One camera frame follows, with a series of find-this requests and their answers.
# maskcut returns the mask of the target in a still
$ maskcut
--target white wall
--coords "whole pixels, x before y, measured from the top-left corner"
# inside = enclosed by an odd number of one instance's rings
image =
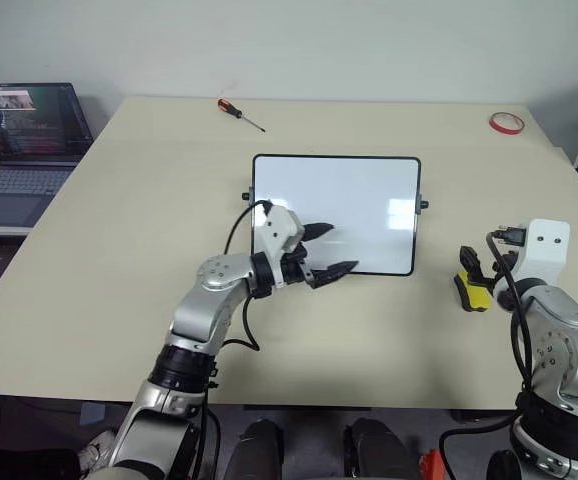
[[[0,0],[4,81],[73,82],[96,132],[128,94],[519,102],[571,150],[578,0]]]

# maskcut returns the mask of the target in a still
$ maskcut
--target red object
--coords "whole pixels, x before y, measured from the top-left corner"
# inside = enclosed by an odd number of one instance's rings
[[[496,112],[489,117],[489,125],[505,135],[518,135],[525,128],[525,122],[518,115],[509,112]]]
[[[445,464],[438,450],[431,450],[420,459],[420,473],[424,480],[445,480]]]

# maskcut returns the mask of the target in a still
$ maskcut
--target red screwdriver handle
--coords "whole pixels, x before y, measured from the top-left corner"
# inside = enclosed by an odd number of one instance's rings
[[[229,100],[225,100],[224,98],[218,100],[218,108],[223,112],[227,112],[229,115],[233,115],[236,118],[242,117],[242,112],[231,105]]]

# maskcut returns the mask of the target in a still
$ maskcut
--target laptop keyboard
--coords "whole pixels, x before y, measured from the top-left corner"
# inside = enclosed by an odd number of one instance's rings
[[[0,170],[0,193],[55,195],[71,170]]]

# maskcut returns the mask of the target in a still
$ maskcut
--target laptop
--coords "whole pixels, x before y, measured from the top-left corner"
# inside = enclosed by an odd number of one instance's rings
[[[70,83],[0,84],[0,235],[31,231],[92,142]]]

